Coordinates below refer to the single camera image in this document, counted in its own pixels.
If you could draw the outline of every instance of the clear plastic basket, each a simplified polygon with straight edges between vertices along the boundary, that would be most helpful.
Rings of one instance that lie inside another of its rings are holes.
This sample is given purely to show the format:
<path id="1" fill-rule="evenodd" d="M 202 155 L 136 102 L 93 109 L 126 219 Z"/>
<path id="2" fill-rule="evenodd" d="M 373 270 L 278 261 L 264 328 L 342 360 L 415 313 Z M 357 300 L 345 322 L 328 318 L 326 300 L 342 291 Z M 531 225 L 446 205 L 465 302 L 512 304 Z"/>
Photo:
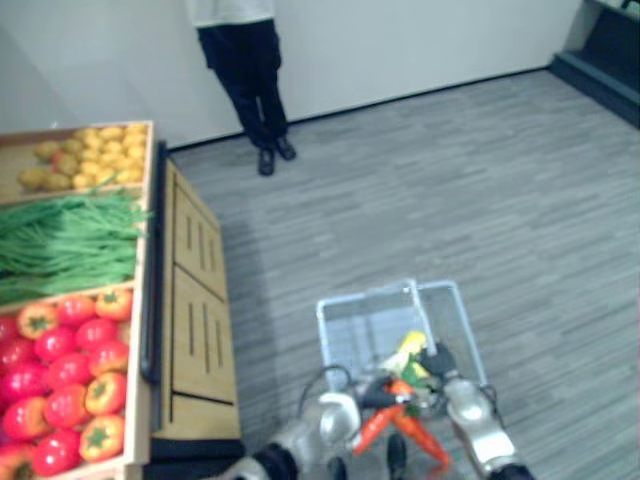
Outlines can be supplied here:
<path id="1" fill-rule="evenodd" d="M 427 350 L 435 342 L 453 353 L 458 371 L 480 385 L 487 384 L 469 318 L 458 286 L 452 281 L 418 284 L 409 279 L 364 293 L 327 298 L 317 305 L 318 328 L 325 365 L 344 365 L 354 378 L 375 370 L 393 355 L 409 331 L 427 335 Z M 327 372 L 338 389 L 344 378 Z"/>

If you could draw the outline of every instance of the black shoe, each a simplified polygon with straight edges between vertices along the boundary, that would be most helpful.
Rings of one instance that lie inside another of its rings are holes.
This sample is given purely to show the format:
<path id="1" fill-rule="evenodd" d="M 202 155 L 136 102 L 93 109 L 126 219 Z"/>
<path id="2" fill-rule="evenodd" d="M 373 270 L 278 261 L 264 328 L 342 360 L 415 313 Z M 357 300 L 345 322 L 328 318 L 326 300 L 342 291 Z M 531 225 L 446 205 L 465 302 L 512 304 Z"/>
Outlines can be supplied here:
<path id="1" fill-rule="evenodd" d="M 262 148 L 258 152 L 258 173 L 264 177 L 270 177 L 276 170 L 276 159 L 273 150 Z"/>
<path id="2" fill-rule="evenodd" d="M 387 443 L 387 466 L 391 480 L 402 480 L 407 467 L 407 444 L 399 433 L 394 433 Z"/>
<path id="3" fill-rule="evenodd" d="M 275 146 L 280 156 L 285 160 L 289 161 L 296 158 L 296 149 L 289 143 L 287 137 L 276 138 Z"/>

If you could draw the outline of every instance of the person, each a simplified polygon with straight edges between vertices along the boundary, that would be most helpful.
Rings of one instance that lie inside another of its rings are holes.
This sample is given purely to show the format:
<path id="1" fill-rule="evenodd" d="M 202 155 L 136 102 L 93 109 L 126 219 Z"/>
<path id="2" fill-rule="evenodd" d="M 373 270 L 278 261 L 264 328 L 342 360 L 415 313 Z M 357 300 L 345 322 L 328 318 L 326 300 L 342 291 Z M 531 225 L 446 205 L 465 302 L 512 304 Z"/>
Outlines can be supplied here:
<path id="1" fill-rule="evenodd" d="M 187 10 L 207 67 L 258 148 L 258 172 L 273 175 L 275 152 L 284 160 L 296 157 L 278 91 L 282 58 L 273 0 L 187 0 Z"/>

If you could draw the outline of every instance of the black pants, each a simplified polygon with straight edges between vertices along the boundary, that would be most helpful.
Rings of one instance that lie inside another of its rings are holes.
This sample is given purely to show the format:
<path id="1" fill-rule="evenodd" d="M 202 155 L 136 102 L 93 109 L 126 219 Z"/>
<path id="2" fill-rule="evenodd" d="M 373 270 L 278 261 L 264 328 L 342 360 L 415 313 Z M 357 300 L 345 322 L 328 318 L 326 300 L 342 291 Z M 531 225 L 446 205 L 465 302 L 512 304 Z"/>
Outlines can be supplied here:
<path id="1" fill-rule="evenodd" d="M 199 28 L 198 37 L 207 66 L 216 72 L 251 142 L 258 148 L 273 145 L 287 133 L 278 92 L 282 58 L 273 20 Z"/>

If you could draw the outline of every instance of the gray carpet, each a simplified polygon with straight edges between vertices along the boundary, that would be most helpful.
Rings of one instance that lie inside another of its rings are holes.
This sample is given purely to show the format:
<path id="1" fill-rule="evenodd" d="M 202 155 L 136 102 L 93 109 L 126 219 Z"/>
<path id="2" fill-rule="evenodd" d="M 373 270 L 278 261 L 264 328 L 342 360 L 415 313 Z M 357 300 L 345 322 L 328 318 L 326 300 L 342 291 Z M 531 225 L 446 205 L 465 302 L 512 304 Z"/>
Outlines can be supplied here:
<path id="1" fill-rule="evenodd" d="M 250 449 L 294 414 L 321 365 L 317 300 L 449 278 L 533 472 L 637 478 L 636 130 L 536 72 L 290 137 L 299 159 L 269 179 L 245 138 L 175 155 L 223 225 Z M 376 478 L 359 468 L 354 478 Z"/>

